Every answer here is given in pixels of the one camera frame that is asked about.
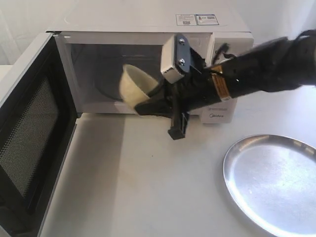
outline silver plate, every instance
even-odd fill
[[[279,237],[316,236],[316,150],[300,141],[255,135],[227,151],[224,179],[239,208]]]

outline microwave door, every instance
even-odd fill
[[[0,225],[38,235],[77,112],[51,33],[31,43],[0,80]]]

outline brand logo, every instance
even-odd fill
[[[210,114],[209,117],[210,117],[210,118],[223,118],[224,115]]]

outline microwave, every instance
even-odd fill
[[[0,225],[10,236],[40,235],[76,120],[82,113],[134,113],[119,94],[122,66],[164,80],[161,49],[175,33],[208,66],[223,43],[232,54],[253,44],[224,1],[81,0],[39,34],[0,80]],[[236,101],[225,103],[191,114],[209,122],[218,119],[209,116],[212,110],[225,113]]]

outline orange label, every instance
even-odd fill
[[[212,68],[212,70],[217,71],[222,73],[222,66],[216,66],[214,68]],[[221,99],[221,101],[227,101],[229,99],[231,99],[231,95],[228,91],[228,88],[226,86],[226,82],[225,79],[223,77],[221,77],[218,74],[213,73],[212,74],[212,79],[217,91],[217,94],[219,96],[219,98]]]

